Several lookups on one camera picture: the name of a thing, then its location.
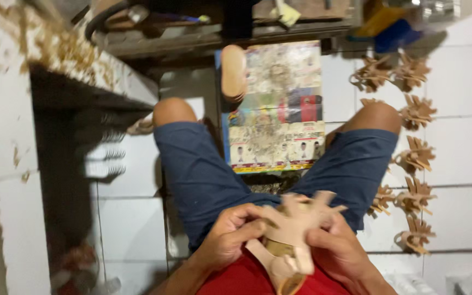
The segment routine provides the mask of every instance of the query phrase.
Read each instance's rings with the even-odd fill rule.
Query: poster
[[[249,47],[247,94],[222,112],[236,173],[310,168],[324,152],[319,41]]]

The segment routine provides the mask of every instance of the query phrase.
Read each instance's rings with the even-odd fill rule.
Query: hand
[[[396,294],[369,261],[355,233],[341,214],[334,214],[323,229],[307,231],[314,261],[352,294]]]
[[[223,210],[191,259],[210,272],[235,262],[242,254],[243,243],[263,236],[266,225],[258,219],[261,212],[262,207],[250,203]]]

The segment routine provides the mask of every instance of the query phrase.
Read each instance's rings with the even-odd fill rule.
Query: red shirt
[[[197,295],[275,294],[266,270],[248,251],[223,271],[210,276]],[[350,295],[344,286],[329,278],[315,265],[314,275],[307,276],[296,295]]]

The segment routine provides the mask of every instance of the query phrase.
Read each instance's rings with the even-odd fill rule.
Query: leg
[[[326,151],[291,191],[311,196],[337,193],[331,206],[345,205],[344,217],[354,231],[364,229],[372,204],[400,133],[401,119],[391,106],[368,104],[326,137]]]
[[[277,204],[279,198],[253,194],[219,156],[207,128],[182,99],[169,98],[154,108],[154,137],[167,187],[195,251],[220,212],[244,203]]]

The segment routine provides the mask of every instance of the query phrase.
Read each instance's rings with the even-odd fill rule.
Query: knee
[[[392,106],[383,102],[366,105],[359,111],[365,128],[382,129],[400,134],[402,118]]]
[[[156,126],[172,122],[196,122],[193,109],[185,100],[177,97],[167,98],[154,106],[153,122]]]

